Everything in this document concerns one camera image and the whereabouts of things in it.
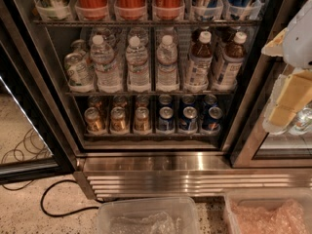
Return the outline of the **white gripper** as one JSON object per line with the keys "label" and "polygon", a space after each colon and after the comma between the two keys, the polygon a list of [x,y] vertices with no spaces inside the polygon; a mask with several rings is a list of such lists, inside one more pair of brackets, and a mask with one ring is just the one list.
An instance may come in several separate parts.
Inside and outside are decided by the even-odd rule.
{"label": "white gripper", "polygon": [[308,0],[287,29],[281,30],[262,49],[270,57],[283,56],[284,62],[302,68],[275,82],[267,120],[276,127],[286,127],[295,115],[312,100],[312,0]]}

